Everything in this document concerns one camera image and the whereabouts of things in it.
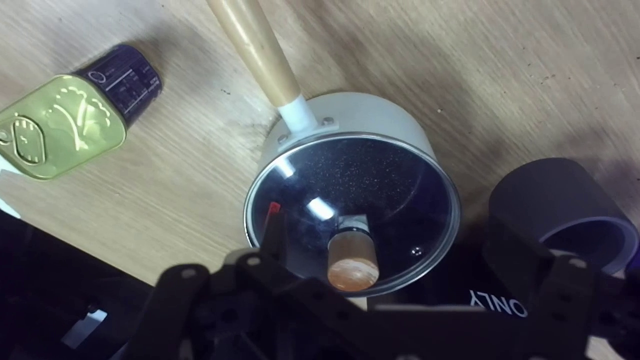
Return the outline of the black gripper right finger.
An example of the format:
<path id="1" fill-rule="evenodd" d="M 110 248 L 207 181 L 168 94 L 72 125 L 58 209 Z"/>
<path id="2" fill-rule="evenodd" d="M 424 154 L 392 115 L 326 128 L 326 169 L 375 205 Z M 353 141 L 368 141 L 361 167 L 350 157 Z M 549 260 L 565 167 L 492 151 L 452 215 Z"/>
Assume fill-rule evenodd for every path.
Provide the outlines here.
<path id="1" fill-rule="evenodd" d="M 588 340 L 603 338 L 621 360 L 640 360 L 640 274 L 603 274 L 488 221 L 481 258 L 526 305 L 515 336 L 520 360 L 588 360 Z"/>

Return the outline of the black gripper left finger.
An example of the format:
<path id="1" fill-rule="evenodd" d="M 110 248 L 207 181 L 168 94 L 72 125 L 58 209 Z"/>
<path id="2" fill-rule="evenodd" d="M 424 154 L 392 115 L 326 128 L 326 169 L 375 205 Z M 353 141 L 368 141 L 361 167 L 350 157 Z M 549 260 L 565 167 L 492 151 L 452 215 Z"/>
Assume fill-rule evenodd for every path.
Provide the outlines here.
<path id="1" fill-rule="evenodd" d="M 164 270 L 117 360 L 294 360 L 292 325 L 258 276 L 286 276 L 263 250 L 235 250 L 219 270 Z"/>

